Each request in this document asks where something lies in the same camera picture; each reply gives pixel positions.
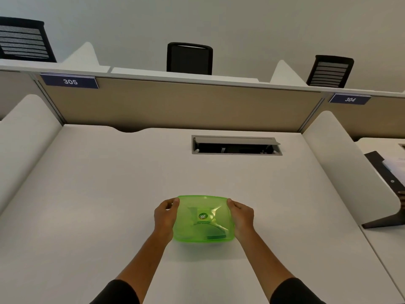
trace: round logo sticker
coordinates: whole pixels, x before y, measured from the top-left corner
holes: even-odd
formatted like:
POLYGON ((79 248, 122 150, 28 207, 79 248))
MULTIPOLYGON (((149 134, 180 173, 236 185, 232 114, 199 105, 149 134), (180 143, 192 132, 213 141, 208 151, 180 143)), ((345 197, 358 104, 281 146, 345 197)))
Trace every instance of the round logo sticker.
POLYGON ((200 214, 198 215, 198 217, 199 217, 201 220, 204 220, 204 219, 208 218, 208 215, 203 212, 203 213, 200 213, 200 214))

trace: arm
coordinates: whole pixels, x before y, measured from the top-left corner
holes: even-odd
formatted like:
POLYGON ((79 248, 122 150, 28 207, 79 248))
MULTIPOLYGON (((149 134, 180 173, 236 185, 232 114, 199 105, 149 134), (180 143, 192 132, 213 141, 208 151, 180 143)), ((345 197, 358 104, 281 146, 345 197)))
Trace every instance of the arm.
POLYGON ((136 303, 137 298, 139 303, 143 303, 163 252, 173 238, 173 225, 179 204, 178 198, 168 199, 155 209, 155 230, 134 259, 115 281, 107 285, 92 304, 136 303))
POLYGON ((227 200, 235 222, 235 237, 245 251, 270 303, 323 303, 277 259, 253 227, 252 208, 227 200))

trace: desk power outlet compartment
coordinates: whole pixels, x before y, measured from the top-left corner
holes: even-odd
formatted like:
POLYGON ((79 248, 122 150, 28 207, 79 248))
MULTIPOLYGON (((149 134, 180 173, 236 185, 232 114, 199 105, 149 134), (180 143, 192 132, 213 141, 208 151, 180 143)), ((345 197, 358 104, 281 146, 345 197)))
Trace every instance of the desk power outlet compartment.
POLYGON ((221 137, 192 135, 193 154, 282 156, 273 137, 221 137))

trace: number sign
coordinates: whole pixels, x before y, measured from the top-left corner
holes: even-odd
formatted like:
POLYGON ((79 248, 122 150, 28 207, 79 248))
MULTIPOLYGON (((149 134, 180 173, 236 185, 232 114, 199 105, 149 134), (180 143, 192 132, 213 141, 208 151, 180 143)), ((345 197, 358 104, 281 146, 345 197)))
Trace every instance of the number sign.
POLYGON ((82 88, 99 88, 93 76, 71 76, 63 74, 43 73, 42 79, 49 86, 67 86, 82 88))
POLYGON ((365 105, 371 96, 353 94, 334 94, 329 102, 346 103, 350 105, 365 105))

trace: black office chair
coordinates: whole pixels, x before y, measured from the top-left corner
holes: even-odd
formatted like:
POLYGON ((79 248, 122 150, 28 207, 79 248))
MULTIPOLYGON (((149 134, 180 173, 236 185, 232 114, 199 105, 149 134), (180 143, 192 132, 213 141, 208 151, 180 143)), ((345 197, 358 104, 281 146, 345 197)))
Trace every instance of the black office chair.
POLYGON ((209 46, 171 42, 167 45, 166 70, 212 75, 213 50, 209 46))
POLYGON ((340 56, 316 56, 306 83, 310 86, 344 88, 354 60, 340 56))
POLYGON ((56 63, 43 21, 0 17, 0 58, 56 63))

